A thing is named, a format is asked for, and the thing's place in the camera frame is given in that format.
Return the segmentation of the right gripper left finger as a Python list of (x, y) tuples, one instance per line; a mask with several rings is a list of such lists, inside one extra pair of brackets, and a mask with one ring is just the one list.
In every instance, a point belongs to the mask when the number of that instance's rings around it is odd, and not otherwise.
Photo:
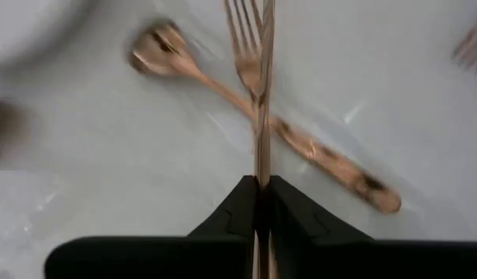
[(244, 176), (186, 236), (88, 236), (54, 248), (45, 279), (252, 279), (258, 186)]

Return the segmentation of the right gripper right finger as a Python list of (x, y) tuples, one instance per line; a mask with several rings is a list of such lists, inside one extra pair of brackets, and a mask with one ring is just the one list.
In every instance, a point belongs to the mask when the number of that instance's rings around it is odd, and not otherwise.
[(270, 196), (281, 279), (477, 279), (477, 242), (373, 239), (279, 176)]

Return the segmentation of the copper fork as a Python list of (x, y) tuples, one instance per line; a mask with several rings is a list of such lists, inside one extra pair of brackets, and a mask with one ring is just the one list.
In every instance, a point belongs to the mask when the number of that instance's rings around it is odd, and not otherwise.
[(255, 170), (258, 181), (258, 279), (277, 279), (271, 236), (271, 179), (269, 102), (273, 72), (276, 0), (263, 0), (261, 27), (261, 73), (257, 102)]
[(235, 68), (252, 102), (260, 89), (262, 21), (256, 0), (223, 0)]
[(454, 48), (451, 57), (465, 70), (472, 68), (477, 74), (477, 21)]

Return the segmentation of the copper spoon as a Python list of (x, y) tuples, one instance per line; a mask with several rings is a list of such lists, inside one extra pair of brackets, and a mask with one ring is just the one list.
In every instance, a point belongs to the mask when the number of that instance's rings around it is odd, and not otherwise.
[[(171, 20), (156, 20), (136, 37), (130, 49), (130, 63), (146, 75), (194, 78), (235, 105), (249, 119), (257, 118), (250, 101), (200, 71), (180, 29)], [(269, 123), (271, 130), (295, 152), (336, 179), (348, 191), (380, 212), (396, 213), (400, 210), (402, 199), (398, 192), (352, 160), (290, 126), (278, 116), (271, 115)]]

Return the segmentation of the white bowl at left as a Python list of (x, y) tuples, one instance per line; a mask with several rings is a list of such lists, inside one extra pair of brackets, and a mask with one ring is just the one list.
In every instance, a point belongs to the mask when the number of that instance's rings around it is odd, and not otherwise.
[(0, 68), (41, 56), (68, 36), (98, 0), (0, 0)]

